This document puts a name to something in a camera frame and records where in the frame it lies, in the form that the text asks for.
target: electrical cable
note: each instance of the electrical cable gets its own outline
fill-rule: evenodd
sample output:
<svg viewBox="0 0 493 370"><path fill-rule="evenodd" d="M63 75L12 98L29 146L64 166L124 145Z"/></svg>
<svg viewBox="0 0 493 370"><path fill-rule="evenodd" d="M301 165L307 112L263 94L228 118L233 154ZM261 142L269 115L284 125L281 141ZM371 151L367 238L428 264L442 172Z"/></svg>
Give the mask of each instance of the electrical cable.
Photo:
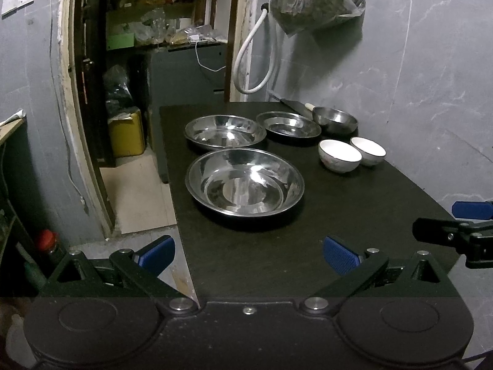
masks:
<svg viewBox="0 0 493 370"><path fill-rule="evenodd" d="M483 352L483 353L480 353L479 355L475 355L475 356L470 356L466 359L463 359L462 361L464 363L469 363L469 362L474 362L475 360L478 360L478 359L482 359L482 358L485 358L486 356L488 356L490 353L493 353L493 349L489 350L489 351L486 351L486 352Z"/></svg>
<svg viewBox="0 0 493 370"><path fill-rule="evenodd" d="M86 201L84 200L84 197L82 196L82 193L80 192L79 188L77 185L75 185L73 179L72 179L72 172L71 172L71 154L70 154L70 144L68 143L67 135L65 133L65 129L63 129L63 120L62 120L62 111L60 109L60 100L58 99L58 94L57 94L57 87L55 83L55 75L53 74L53 60L51 58L51 50L52 50L52 44L53 44L53 6L50 0L50 15L51 15L51 22L50 22L50 48L49 48L49 58L50 58L50 72L51 72L51 81L53 83L53 93L55 93L55 100L57 103L57 111L58 111L58 120L60 122L60 128L62 130L63 134L63 139L65 140L65 147L67 148L67 175L68 178L74 187L74 189L77 191L80 197L80 201L83 206L86 205Z"/></svg>
<svg viewBox="0 0 493 370"><path fill-rule="evenodd" d="M226 65L225 65L225 66L221 66L221 68L220 68L220 69L210 69L209 67L206 67L205 65L202 65L202 64L200 63L200 60L199 60L199 53L198 53L198 51L197 51L197 45L198 45L198 44L199 44L199 42L195 42L195 55L196 55L196 57L197 57L197 62L199 63L199 65L200 65L202 68L205 68L205 69L207 69L207 70L209 70L209 71L211 71L211 72L219 72L219 71L222 71L223 69L225 69L225 68L226 68Z"/></svg>
<svg viewBox="0 0 493 370"><path fill-rule="evenodd" d="M240 85L240 79L238 75L239 75L241 60L243 58L243 55L245 55L245 52L247 51L248 45L251 43L253 37L255 36L255 33L257 33L258 29L260 29L265 18L267 18L267 14L268 14L268 10L266 8L263 8L260 18L256 22L250 34L248 34L247 38L243 42L240 51L238 52L238 55L236 57L235 65L233 66L233 83L236 89L238 89L238 91L240 93L243 93L244 95L251 95L252 93L258 92L261 88L263 88L266 85L266 83L269 81L270 77L272 76L272 73L274 72L275 61L277 59L277 29L275 28L275 24L273 26L274 31L272 37L272 50L271 50L271 56L269 62L269 70L267 71L267 74L265 75L264 79L254 88L245 89Z"/></svg>

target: wooden door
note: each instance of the wooden door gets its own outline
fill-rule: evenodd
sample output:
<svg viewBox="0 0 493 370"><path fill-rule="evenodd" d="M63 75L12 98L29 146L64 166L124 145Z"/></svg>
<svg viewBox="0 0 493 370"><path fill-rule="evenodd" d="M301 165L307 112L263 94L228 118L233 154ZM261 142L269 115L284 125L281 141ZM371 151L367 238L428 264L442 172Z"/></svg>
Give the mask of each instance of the wooden door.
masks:
<svg viewBox="0 0 493 370"><path fill-rule="evenodd" d="M115 214L109 203L99 167L114 167L108 133L103 73L105 71L106 0L72 0L74 66L80 114L89 155L112 225Z"/></svg>

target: blue gripper pad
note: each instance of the blue gripper pad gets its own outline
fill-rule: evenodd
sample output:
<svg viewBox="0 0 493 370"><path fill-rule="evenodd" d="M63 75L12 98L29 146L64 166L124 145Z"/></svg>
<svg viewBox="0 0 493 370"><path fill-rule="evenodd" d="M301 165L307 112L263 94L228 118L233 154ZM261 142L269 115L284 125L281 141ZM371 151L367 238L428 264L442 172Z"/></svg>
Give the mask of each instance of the blue gripper pad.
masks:
<svg viewBox="0 0 493 370"><path fill-rule="evenodd" d="M328 236L324 240L324 259L341 276L349 273L361 263L357 254Z"/></svg>
<svg viewBox="0 0 493 370"><path fill-rule="evenodd" d="M491 220L493 218L493 204L491 202L455 202L452 205L452 215L455 218Z"/></svg>
<svg viewBox="0 0 493 370"><path fill-rule="evenodd" d="M156 277L174 260L174 239L169 235L144 246L135 253L135 262Z"/></svg>

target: white cord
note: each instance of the white cord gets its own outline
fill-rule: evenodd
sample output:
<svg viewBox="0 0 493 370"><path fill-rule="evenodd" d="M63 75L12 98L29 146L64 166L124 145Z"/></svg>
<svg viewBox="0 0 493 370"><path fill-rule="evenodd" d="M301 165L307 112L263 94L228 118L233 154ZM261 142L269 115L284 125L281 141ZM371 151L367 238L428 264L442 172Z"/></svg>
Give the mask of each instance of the white cord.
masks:
<svg viewBox="0 0 493 370"><path fill-rule="evenodd" d="M51 59L51 49L52 49L52 44L53 44L53 6L51 4L50 0L50 15L51 15L51 23L50 23L50 51L49 51L49 58L50 58L50 71L51 71L51 81L53 83L53 93L55 93L55 99L57 102L57 110L58 110L58 120L60 122L60 128L62 129L62 134L63 134L63 139L65 140L65 147L67 148L67 175L70 180L70 183L74 187L74 189L77 191L80 197L80 202L82 203L83 206L86 205L86 201L84 200L84 197L82 196L82 193L80 192L79 188L77 188L77 185L73 182L72 179L72 173L70 169L70 145L68 144L68 139L67 135L65 134L65 129L63 129L63 121L62 121L62 112L60 110L60 101L58 99L58 94L57 94L57 87L55 84L55 75L53 75L53 60Z"/></svg>
<svg viewBox="0 0 493 370"><path fill-rule="evenodd" d="M197 56L197 62L199 63L199 65L200 65L202 68L205 68L205 69L207 69L207 70L209 70L209 71L211 71L211 72L219 72L219 71L222 71L223 69L225 69L225 68L226 68L226 65L225 65L225 66L221 66L221 68L220 68L220 69L210 69L210 68L206 67L205 65L202 65L202 64L200 63L200 60L199 60L199 53L197 52L197 45L198 45L198 44L199 44L199 42L195 42L195 55Z"/></svg>
<svg viewBox="0 0 493 370"><path fill-rule="evenodd" d="M262 14L260 15L260 18L256 22L255 26L253 27L252 31L248 35L248 37L245 39L243 42L243 45L241 46L240 51L238 52L238 55L236 57L235 65L233 67L233 83L238 89L240 93L243 93L244 95L251 95L252 93L258 92L261 88L263 88L266 83L269 81L270 77L272 76L272 73L274 72L274 67L275 67L275 61L277 58L277 29L275 28L275 24L273 26L273 35L272 35L272 50L271 50L271 56L270 56L270 62L269 62L269 70L267 71L267 74L265 75L265 78L260 82L257 86L251 89L245 89L240 85L240 79L238 78L238 72L240 69L240 63L243 58L243 55L245 55L245 52L247 51L248 45L252 41L253 37L255 36L255 33L257 33L258 29L262 26L263 21L265 18L267 18L267 13L268 11L266 9L262 10Z"/></svg>

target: white ceramic bowl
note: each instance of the white ceramic bowl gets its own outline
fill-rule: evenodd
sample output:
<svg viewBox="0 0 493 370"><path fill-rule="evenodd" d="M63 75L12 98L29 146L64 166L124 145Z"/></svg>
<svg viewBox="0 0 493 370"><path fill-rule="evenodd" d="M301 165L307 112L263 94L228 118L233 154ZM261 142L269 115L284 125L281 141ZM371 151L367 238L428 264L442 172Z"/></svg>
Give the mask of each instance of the white ceramic bowl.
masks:
<svg viewBox="0 0 493 370"><path fill-rule="evenodd" d="M375 166L384 160L387 154L385 149L370 139L354 137L351 138L351 146L354 146L362 155L361 164L364 166Z"/></svg>
<svg viewBox="0 0 493 370"><path fill-rule="evenodd" d="M340 174L354 170L362 158L358 149L333 139L319 143L319 156L327 168Z"/></svg>

